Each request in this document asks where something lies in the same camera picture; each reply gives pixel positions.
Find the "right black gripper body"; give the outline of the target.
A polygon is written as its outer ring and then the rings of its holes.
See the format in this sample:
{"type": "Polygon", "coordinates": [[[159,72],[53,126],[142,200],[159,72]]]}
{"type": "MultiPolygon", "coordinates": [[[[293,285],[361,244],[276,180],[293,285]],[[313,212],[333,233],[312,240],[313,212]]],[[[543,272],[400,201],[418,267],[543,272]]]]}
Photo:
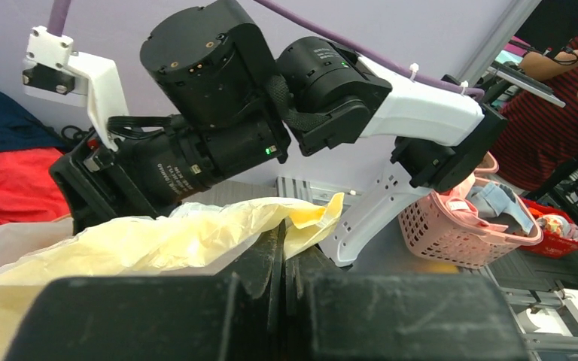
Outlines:
{"type": "Polygon", "coordinates": [[[50,167],[75,232],[118,217],[156,218],[181,202],[271,159],[291,142],[279,121],[263,118],[225,129],[192,127],[181,115],[108,120],[117,150],[90,132],[50,167]]]}

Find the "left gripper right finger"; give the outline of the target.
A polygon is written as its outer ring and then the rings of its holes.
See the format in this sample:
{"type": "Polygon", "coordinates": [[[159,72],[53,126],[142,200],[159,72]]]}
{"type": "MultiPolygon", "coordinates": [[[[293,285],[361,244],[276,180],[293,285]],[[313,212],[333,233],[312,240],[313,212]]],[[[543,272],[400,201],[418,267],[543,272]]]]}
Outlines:
{"type": "Polygon", "coordinates": [[[290,360],[526,360],[503,293],[480,275],[371,275],[311,247],[284,264],[290,360]]]}

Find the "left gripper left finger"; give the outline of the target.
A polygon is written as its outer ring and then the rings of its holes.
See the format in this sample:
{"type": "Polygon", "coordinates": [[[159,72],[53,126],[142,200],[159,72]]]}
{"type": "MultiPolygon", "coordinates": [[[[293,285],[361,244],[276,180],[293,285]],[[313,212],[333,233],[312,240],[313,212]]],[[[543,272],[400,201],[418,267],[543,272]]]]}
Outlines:
{"type": "Polygon", "coordinates": [[[216,275],[61,278],[23,318],[8,360],[275,360],[285,225],[216,275]]]}

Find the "pale yellow trash bag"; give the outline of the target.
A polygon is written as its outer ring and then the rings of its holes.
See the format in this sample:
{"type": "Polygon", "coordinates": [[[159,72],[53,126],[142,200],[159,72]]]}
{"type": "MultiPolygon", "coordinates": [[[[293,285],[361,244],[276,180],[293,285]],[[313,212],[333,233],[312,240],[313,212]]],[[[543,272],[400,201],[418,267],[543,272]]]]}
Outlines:
{"type": "Polygon", "coordinates": [[[290,259],[335,229],[344,198],[337,193],[322,206],[281,197],[223,207],[191,202],[167,217],[116,218],[23,255],[0,267],[0,359],[34,298],[53,280],[200,268],[284,220],[291,222],[283,249],[290,259]]]}

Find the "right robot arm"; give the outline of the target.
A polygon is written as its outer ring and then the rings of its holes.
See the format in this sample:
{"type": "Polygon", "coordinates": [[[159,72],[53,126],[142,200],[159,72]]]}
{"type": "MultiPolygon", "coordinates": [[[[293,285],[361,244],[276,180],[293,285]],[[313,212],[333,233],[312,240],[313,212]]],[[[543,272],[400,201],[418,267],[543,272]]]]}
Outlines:
{"type": "Polygon", "coordinates": [[[423,77],[272,3],[311,30],[274,58],[235,1],[179,11],[140,49],[148,74],[176,107],[167,117],[111,109],[50,168],[76,231],[125,216],[163,216],[197,193],[271,159],[296,140],[304,156],[392,135],[375,184],[343,215],[321,251],[351,265],[401,211],[457,186],[507,120],[483,91],[423,77]]]}

